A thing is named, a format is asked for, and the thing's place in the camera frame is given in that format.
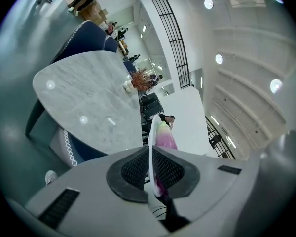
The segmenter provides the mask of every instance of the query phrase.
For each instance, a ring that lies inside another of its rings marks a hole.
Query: ceiling beam
[[[243,135],[247,138],[249,144],[251,145],[251,147],[253,149],[257,149],[258,145],[256,144],[256,142],[254,141],[254,139],[250,136],[250,134],[247,132],[247,130],[243,127],[243,125],[236,119],[236,117],[230,113],[229,110],[227,110],[224,106],[222,106],[220,104],[220,102],[218,100],[216,100],[215,98],[213,98],[213,102],[216,104],[216,106],[218,106],[222,112],[229,116],[229,118],[232,120],[232,122],[239,127],[240,131],[243,133]]]
[[[230,98],[233,102],[235,102],[242,110],[244,110],[247,115],[249,115],[261,128],[262,132],[265,134],[267,139],[272,138],[272,133],[267,129],[267,127],[263,124],[263,121],[259,120],[259,118],[253,113],[253,111],[245,105],[243,102],[241,102],[235,95],[228,92],[226,89],[216,85],[215,88],[222,92],[223,94],[227,94],[228,98]]]
[[[279,114],[279,116],[282,118],[283,124],[286,124],[286,121],[284,119],[284,116],[281,112],[281,110],[279,109],[279,107],[277,106],[277,104],[274,102],[274,100],[270,99],[267,94],[265,94],[263,91],[261,91],[257,86],[255,86],[254,84],[252,84],[250,81],[244,79],[243,77],[239,76],[239,75],[235,75],[232,72],[223,69],[223,68],[219,68],[218,69],[219,73],[224,74],[225,76],[228,76],[232,79],[235,79],[236,81],[240,82],[241,84],[245,85],[247,88],[249,88],[250,90],[253,90],[256,94],[258,94],[261,98],[263,98],[266,102],[268,102],[270,104],[270,106]]]
[[[294,45],[296,46],[296,41],[294,41],[293,39],[286,37],[282,34],[278,34],[275,32],[271,32],[271,31],[267,31],[267,30],[263,30],[263,29],[258,29],[258,28],[251,28],[251,27],[234,27],[234,26],[223,26],[223,27],[216,27],[214,28],[214,31],[226,31],[226,30],[230,30],[230,31],[243,31],[243,32],[247,32],[247,33],[255,33],[258,35],[266,35],[268,37],[271,37],[273,39],[277,39],[280,40],[282,42],[286,42],[290,45]]]
[[[239,52],[225,50],[225,49],[218,49],[217,52],[219,54],[226,54],[226,55],[232,55],[232,56],[234,55],[234,56],[237,56],[237,57],[239,57],[241,59],[244,59],[244,60],[247,60],[247,61],[252,62],[254,64],[257,64],[260,67],[263,67],[263,68],[271,71],[272,73],[276,74],[279,77],[279,79],[285,78],[285,74],[282,71],[279,71],[278,69],[270,66],[269,64],[266,64],[266,63],[264,63],[264,62],[262,62],[262,61],[260,61],[258,59],[252,58],[252,57],[247,56],[245,54],[241,54]]]

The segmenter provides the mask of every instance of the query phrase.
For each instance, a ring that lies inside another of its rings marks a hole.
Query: vent slot
[[[223,126],[221,126],[221,128],[222,128],[222,131],[224,132],[224,134],[225,134],[225,135],[228,135],[226,129],[225,129]]]
[[[231,174],[235,174],[235,175],[239,175],[240,172],[241,172],[240,168],[229,167],[229,166],[226,166],[226,165],[222,165],[218,169],[221,170],[221,171],[231,173]]]
[[[79,191],[65,189],[43,212],[39,220],[51,228],[57,228],[79,194]]]

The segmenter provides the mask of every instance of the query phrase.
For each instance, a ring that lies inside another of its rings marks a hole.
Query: potted plant
[[[138,91],[146,92],[150,89],[150,76],[146,74],[146,68],[138,70],[136,72],[131,72],[132,79],[126,81],[123,86],[127,92],[131,92],[134,88]]]

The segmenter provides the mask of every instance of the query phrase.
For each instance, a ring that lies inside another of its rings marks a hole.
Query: marble table
[[[127,93],[130,75],[113,52],[92,51],[49,65],[33,79],[52,118],[88,146],[113,154],[142,146],[138,93]]]

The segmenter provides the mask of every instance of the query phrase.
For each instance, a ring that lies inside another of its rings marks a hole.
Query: gray floor
[[[46,171],[68,170],[48,145],[56,123],[44,113],[31,133],[25,125],[36,101],[34,75],[46,67],[82,22],[64,0],[18,0],[0,28],[0,188],[20,204],[45,185]]]

